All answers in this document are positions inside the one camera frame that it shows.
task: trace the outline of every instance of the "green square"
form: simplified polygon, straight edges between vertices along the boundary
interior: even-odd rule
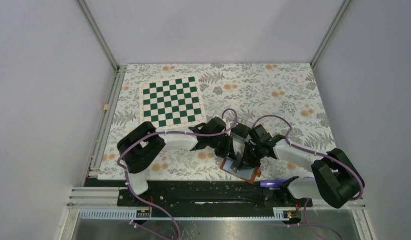
[[[188,116],[188,122],[195,121],[195,116]]]
[[[158,126],[159,126],[159,127],[164,127],[164,126],[166,126],[166,120],[158,121]]]
[[[176,117],[175,119],[173,119],[173,124],[180,124],[181,123],[181,119],[179,117]]]

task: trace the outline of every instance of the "floral pattern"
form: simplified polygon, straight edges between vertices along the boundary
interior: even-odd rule
[[[243,119],[254,122],[263,115],[279,115],[293,126],[293,142],[328,151],[335,147],[333,135],[313,71],[308,63],[289,64],[129,64],[113,116],[98,178],[124,179],[117,166],[117,142],[139,122],[139,83],[196,75],[207,119],[216,108],[233,108]],[[288,126],[275,118],[260,122],[272,135],[285,134]],[[198,151],[161,152],[147,170],[149,180],[240,181],[219,169],[222,159],[211,148]],[[311,176],[284,160],[264,158],[256,180]]]

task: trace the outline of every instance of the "gray wall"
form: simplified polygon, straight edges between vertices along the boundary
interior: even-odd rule
[[[411,239],[411,0],[353,1],[315,74],[377,239]]]
[[[86,0],[120,64],[311,62],[342,0]]]
[[[73,0],[0,0],[0,240],[50,240],[113,71]]]

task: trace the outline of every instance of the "purple cable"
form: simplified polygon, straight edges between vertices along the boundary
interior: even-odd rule
[[[232,111],[233,114],[234,114],[234,116],[235,116],[235,119],[234,119],[234,121],[233,121],[233,124],[232,124],[228,129],[226,129],[225,131],[222,131],[222,132],[219,132],[219,133],[213,133],[213,134],[201,134],[201,133],[184,132],[184,131],[167,131],[167,132],[165,132],[165,131],[158,131],[158,132],[153,132],[153,133],[150,133],[150,134],[142,137],[141,139],[139,139],[138,141],[136,141],[134,144],[132,144],[131,146],[129,146],[124,152],[121,153],[121,155],[120,155],[120,156],[118,157],[118,159],[117,159],[117,165],[119,165],[120,167],[122,167],[122,168],[124,169],[124,177],[126,178],[126,185],[127,185],[127,188],[130,190],[130,192],[131,192],[131,193],[135,196],[135,198],[137,198],[139,201],[141,201],[141,202],[143,202],[143,203],[145,203],[145,204],[151,205],[151,206],[153,206],[153,207],[156,207],[156,208],[160,209],[161,211],[163,211],[163,213],[165,213],[167,216],[169,216],[169,218],[173,221],[174,225],[176,226],[177,236],[178,236],[177,239],[178,239],[178,240],[181,239],[182,236],[181,236],[181,229],[179,228],[179,225],[178,225],[178,223],[176,222],[176,220],[175,220],[175,219],[173,218],[173,216],[172,216],[168,211],[166,211],[164,208],[162,208],[161,206],[159,206],[159,205],[157,205],[157,204],[151,203],[151,202],[149,202],[149,201],[146,201],[146,200],[140,198],[140,197],[134,192],[134,190],[132,189],[132,187],[131,187],[131,185],[130,185],[130,183],[129,183],[129,175],[128,175],[127,168],[126,168],[125,165],[121,164],[120,162],[122,161],[123,157],[124,157],[130,150],[132,150],[135,146],[137,146],[137,145],[140,144],[141,142],[143,142],[143,141],[145,141],[146,139],[148,139],[148,138],[150,138],[150,137],[152,137],[152,136],[155,136],[155,135],[160,135],[160,134],[184,134],[184,135],[185,135],[185,134],[186,134],[186,135],[198,136],[198,137],[215,137],[215,136],[219,136],[219,135],[225,134],[225,133],[229,132],[231,129],[233,129],[234,127],[236,127],[237,121],[238,121],[237,112],[236,112],[235,110],[233,110],[232,108],[225,109],[225,110],[223,111],[222,115],[221,115],[222,118],[223,118],[224,114],[225,114],[227,111]],[[150,232],[150,233],[152,233],[152,234],[154,234],[154,235],[156,235],[156,236],[158,236],[158,237],[160,237],[160,238],[162,238],[162,239],[165,239],[165,240],[173,240],[173,239],[167,238],[167,237],[159,234],[158,232],[155,232],[154,230],[151,230],[151,229],[149,229],[149,228],[147,228],[147,227],[145,227],[145,226],[138,225],[138,224],[136,224],[136,223],[135,223],[135,226],[139,226],[140,228],[142,228],[142,229],[144,229],[144,230],[147,230],[148,232]]]

